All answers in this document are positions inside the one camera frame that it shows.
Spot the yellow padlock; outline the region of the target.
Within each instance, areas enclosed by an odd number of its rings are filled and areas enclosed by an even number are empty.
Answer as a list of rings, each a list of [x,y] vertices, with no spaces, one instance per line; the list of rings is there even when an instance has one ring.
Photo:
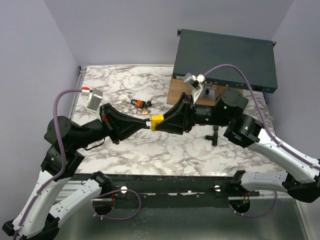
[[[150,128],[153,132],[157,131],[156,127],[158,124],[160,124],[164,120],[164,115],[152,115],[150,117]]]

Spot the brass padlock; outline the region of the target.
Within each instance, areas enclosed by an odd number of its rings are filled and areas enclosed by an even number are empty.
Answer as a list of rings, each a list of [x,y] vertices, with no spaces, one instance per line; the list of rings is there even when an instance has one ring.
[[[150,115],[151,114],[151,110],[149,110],[148,108],[139,108],[137,109],[136,112],[137,115]]]

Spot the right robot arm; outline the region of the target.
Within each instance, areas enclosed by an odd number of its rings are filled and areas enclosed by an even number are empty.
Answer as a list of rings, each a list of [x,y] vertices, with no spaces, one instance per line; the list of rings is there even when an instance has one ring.
[[[224,137],[231,143],[255,151],[283,170],[274,173],[237,171],[230,191],[241,196],[252,191],[276,191],[312,203],[320,197],[320,161],[286,145],[250,115],[244,114],[248,100],[236,89],[226,88],[215,105],[196,104],[191,95],[182,93],[165,114],[151,118],[151,129],[181,135],[194,125],[226,127]]]

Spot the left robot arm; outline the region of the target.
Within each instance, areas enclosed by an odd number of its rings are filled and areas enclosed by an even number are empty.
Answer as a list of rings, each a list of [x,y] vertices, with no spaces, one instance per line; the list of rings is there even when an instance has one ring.
[[[145,119],[123,114],[109,103],[100,107],[99,114],[99,119],[84,125],[65,116],[54,116],[44,136],[51,147],[41,164],[32,194],[20,214],[2,226],[8,236],[20,236],[22,240],[52,240],[62,224],[85,203],[98,196],[107,197],[113,190],[112,180],[97,171],[81,189],[61,202],[55,202],[85,158],[78,149],[106,138],[119,144],[137,131],[148,128]]]

